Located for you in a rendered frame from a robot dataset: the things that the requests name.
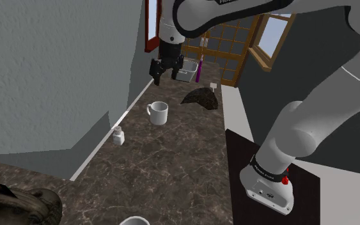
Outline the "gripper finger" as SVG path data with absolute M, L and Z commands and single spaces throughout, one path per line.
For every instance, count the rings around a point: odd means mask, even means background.
M 173 67 L 172 67 L 173 70 L 171 73 L 171 78 L 173 80 L 176 79 L 176 76 L 177 76 L 179 70 L 183 68 L 183 65 L 184 65 L 184 56 L 181 54 L 181 55 L 179 55 L 177 60 L 173 63 Z
M 166 71 L 165 66 L 161 63 L 161 61 L 152 59 L 150 64 L 149 74 L 153 78 L 153 83 L 156 86 L 160 85 L 160 77 Z

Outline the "white rectangular tub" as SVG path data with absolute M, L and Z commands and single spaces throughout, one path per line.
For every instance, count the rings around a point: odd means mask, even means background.
M 194 61 L 185 60 L 183 63 L 183 67 L 179 69 L 176 75 L 176 80 L 191 82 L 197 70 L 198 70 L 198 63 Z

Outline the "purple bottle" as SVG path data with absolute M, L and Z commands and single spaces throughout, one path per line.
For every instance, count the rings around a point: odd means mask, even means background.
M 204 55 L 202 54 L 201 57 L 200 57 L 200 62 L 198 63 L 198 70 L 197 70 L 195 82 L 199 82 L 199 81 L 200 81 L 201 67 L 202 67 L 202 65 L 203 65 L 203 59 L 204 59 Z

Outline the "red framed window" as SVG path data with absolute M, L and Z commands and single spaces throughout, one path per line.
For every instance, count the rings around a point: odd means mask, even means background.
M 145 52 L 159 46 L 159 22 L 162 0 L 145 0 Z

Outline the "dark brown bread wedge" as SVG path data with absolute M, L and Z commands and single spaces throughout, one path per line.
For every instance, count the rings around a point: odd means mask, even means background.
M 218 100 L 210 88 L 197 88 L 189 92 L 181 104 L 197 103 L 207 110 L 218 109 Z

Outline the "white mug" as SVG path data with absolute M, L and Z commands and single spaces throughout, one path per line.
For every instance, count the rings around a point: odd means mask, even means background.
M 154 125 L 163 125 L 168 119 L 168 104 L 165 102 L 153 102 L 148 104 L 146 111 L 150 116 L 150 122 Z

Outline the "wooden lattice door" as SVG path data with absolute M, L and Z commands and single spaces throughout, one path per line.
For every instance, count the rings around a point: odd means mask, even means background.
M 221 84 L 236 88 L 262 19 L 257 15 L 216 25 L 197 38 L 186 38 L 181 53 L 217 63 Z

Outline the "small white shaker bottle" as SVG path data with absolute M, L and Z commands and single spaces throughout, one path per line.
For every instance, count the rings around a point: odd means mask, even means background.
M 113 128 L 113 143 L 117 145 L 122 145 L 125 141 L 124 131 L 120 126 Z

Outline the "wooden framed window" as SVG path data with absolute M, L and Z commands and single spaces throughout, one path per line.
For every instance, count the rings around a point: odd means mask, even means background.
M 261 14 L 248 49 L 265 72 L 270 72 L 296 14 Z

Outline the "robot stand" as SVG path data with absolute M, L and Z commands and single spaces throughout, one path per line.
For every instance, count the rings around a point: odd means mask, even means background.
M 288 213 L 279 212 L 280 206 L 270 203 L 280 199 L 257 179 L 248 178 L 252 185 L 248 192 L 240 181 L 240 172 L 248 164 L 259 146 L 227 129 L 226 147 L 230 176 L 231 203 L 234 225 L 320 225 L 320 178 L 291 164 L 289 185 L 293 186 L 294 204 Z

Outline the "white round cup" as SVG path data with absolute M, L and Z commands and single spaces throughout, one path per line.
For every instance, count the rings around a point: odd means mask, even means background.
M 150 225 L 150 223 L 141 216 L 130 216 L 121 221 L 119 225 Z

